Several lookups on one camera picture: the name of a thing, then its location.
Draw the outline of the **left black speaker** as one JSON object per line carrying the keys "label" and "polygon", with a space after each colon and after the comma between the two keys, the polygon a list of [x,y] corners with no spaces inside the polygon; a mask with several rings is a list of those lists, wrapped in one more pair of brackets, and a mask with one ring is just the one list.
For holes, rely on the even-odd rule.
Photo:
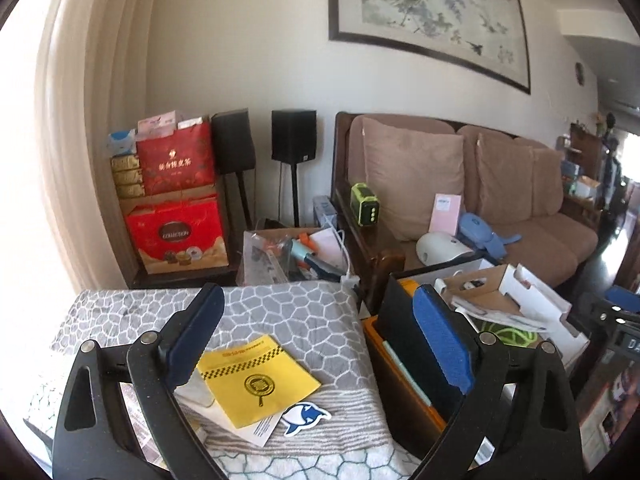
{"label": "left black speaker", "polygon": [[248,109],[230,110],[210,118],[215,169],[218,176],[253,170],[256,152]]}

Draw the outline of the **sofa cushion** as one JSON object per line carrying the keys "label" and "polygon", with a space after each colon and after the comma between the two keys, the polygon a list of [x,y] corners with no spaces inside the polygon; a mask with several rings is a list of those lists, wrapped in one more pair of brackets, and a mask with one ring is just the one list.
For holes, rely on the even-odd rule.
{"label": "sofa cushion", "polygon": [[364,180],[381,203],[380,219],[396,240],[428,231],[436,194],[464,191],[463,139],[362,120]]}
{"label": "sofa cushion", "polygon": [[533,216],[552,216],[563,203],[562,155],[550,148],[534,148],[533,161]]}
{"label": "sofa cushion", "polygon": [[480,218],[489,224],[528,220],[533,213],[533,150],[482,133],[476,144],[476,163]]}

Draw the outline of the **framed bird painting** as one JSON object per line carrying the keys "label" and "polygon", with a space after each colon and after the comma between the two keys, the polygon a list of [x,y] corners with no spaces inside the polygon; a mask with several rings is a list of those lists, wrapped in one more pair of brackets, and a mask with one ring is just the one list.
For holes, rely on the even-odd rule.
{"label": "framed bird painting", "polygon": [[329,37],[429,56],[530,90],[521,0],[329,0]]}

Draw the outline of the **cream curtain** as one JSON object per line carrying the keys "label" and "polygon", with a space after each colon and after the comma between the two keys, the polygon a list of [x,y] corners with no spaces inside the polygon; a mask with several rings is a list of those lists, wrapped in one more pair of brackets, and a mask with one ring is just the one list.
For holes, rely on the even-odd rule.
{"label": "cream curtain", "polygon": [[154,0],[51,0],[35,90],[46,211],[75,292],[126,288],[139,265],[106,137],[145,113]]}

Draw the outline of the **yellow paper envelope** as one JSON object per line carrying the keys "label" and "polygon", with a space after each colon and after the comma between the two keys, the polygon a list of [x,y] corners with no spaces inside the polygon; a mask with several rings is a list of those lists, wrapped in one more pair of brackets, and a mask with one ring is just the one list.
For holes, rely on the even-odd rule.
{"label": "yellow paper envelope", "polygon": [[246,422],[282,412],[320,388],[320,382],[268,335],[205,352],[196,367],[224,410]]}

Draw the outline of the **brown fabric sofa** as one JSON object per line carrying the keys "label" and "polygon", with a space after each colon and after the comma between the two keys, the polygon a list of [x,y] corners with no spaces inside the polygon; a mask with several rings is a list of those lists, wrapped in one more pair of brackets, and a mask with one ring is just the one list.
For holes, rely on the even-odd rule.
{"label": "brown fabric sofa", "polygon": [[[414,270],[420,266],[420,262],[416,256],[418,240],[396,240],[380,219],[381,203],[378,223],[374,226],[358,226],[350,208],[350,189],[355,183],[366,183],[362,140],[362,120],[366,117],[396,128],[461,136],[464,162],[462,209],[471,214],[478,213],[480,204],[476,144],[482,133],[500,141],[528,146],[532,150],[547,147],[537,141],[498,130],[426,117],[338,113],[335,117],[331,198],[340,213],[340,225],[346,231],[346,245],[360,277],[363,300],[369,308],[377,309],[384,298],[390,276],[396,272]],[[506,248],[506,262],[526,266],[551,287],[569,280],[593,254],[598,244],[596,231],[563,214],[562,207],[557,214],[548,217],[534,217],[532,214],[525,221],[489,225],[503,237],[521,234],[519,242]]]}

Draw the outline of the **face mask plastic bag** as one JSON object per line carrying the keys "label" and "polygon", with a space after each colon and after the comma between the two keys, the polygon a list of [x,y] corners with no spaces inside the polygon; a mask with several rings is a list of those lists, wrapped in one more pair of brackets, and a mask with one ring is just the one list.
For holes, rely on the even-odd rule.
{"label": "face mask plastic bag", "polygon": [[472,302],[458,296],[451,297],[450,307],[458,313],[487,323],[509,326],[531,333],[543,333],[548,330],[548,326],[546,324],[537,320],[526,318],[520,314],[503,312],[496,309],[487,309],[485,307],[478,306],[477,304],[472,304]]}

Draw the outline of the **grey patterned fleece blanket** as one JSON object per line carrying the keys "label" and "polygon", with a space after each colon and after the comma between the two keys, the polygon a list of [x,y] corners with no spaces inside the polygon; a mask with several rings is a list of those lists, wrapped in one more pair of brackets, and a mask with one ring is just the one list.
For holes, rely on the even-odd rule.
{"label": "grey patterned fleece blanket", "polygon": [[232,479],[405,479],[418,466],[390,434],[342,285],[226,289],[195,374],[177,399]]}

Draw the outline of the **orange book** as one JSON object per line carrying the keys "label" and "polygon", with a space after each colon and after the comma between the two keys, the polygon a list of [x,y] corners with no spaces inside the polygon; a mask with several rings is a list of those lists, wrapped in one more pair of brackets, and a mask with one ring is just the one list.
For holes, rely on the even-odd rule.
{"label": "orange book", "polygon": [[402,278],[398,284],[410,298],[416,296],[416,291],[421,287],[421,284],[413,278]]}

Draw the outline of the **pink booklet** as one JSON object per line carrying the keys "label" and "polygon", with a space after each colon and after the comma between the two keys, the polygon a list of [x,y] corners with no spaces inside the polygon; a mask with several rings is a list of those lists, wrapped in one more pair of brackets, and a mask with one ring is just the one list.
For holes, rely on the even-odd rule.
{"label": "pink booklet", "polygon": [[455,236],[458,232],[461,206],[461,195],[437,193],[428,232]]}

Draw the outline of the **white dome lamp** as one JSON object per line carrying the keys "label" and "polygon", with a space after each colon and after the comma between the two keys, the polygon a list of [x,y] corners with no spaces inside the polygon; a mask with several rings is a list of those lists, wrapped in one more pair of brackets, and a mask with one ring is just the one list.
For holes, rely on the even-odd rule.
{"label": "white dome lamp", "polygon": [[426,233],[416,242],[416,256],[424,266],[437,266],[473,252],[453,235],[443,232]]}

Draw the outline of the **black speaker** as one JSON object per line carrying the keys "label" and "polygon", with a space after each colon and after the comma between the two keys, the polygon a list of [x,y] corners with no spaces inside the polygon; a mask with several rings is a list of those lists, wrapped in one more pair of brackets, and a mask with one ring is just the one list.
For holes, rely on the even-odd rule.
{"label": "black speaker", "polygon": [[310,162],[317,154],[317,112],[274,110],[271,113],[271,158],[288,165]]}
{"label": "black speaker", "polygon": [[248,109],[230,110],[210,118],[215,169],[218,176],[253,170],[256,152]]}

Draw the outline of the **green portable speaker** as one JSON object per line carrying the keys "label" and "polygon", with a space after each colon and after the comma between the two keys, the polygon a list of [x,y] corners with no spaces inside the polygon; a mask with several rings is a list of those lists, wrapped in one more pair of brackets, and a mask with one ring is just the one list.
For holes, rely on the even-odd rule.
{"label": "green portable speaker", "polygon": [[355,183],[350,189],[350,208],[358,226],[374,226],[378,223],[380,202],[367,183]]}

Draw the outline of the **blue shark sticker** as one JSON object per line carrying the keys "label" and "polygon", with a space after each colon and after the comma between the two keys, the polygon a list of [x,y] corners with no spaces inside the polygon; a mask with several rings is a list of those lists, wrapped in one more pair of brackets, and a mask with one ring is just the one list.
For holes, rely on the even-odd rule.
{"label": "blue shark sticker", "polygon": [[331,420],[332,414],[320,408],[310,401],[298,402],[288,408],[281,416],[284,423],[284,435],[287,438],[295,437],[303,430],[312,429],[322,420]]}

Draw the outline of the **right sofa cushion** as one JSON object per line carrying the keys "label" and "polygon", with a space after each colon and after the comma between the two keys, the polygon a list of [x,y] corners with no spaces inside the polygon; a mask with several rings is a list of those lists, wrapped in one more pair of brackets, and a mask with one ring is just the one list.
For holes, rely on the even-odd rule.
{"label": "right sofa cushion", "polygon": [[562,155],[550,148],[534,148],[533,161],[533,216],[552,216],[563,203]]}

